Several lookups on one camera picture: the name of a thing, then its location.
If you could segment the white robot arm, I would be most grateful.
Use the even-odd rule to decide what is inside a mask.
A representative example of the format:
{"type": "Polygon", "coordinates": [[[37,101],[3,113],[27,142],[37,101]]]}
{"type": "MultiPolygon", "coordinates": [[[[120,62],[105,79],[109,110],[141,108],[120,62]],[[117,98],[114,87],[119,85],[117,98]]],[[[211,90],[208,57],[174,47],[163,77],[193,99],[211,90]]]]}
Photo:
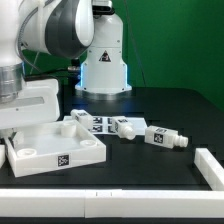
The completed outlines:
{"type": "Polygon", "coordinates": [[[0,0],[0,130],[60,116],[58,81],[27,81],[23,49],[67,59],[86,54],[75,89],[111,99],[131,90],[122,39],[111,0],[0,0]]]}

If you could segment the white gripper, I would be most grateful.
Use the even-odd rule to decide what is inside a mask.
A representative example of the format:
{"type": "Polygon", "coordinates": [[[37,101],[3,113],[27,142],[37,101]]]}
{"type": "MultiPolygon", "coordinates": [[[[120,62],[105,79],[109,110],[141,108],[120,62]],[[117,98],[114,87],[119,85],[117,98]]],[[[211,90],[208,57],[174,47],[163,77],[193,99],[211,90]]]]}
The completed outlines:
{"type": "Polygon", "coordinates": [[[56,121],[60,116],[58,91],[56,79],[28,81],[15,100],[0,103],[0,130],[5,129],[3,136],[12,138],[16,127],[56,121]]]}

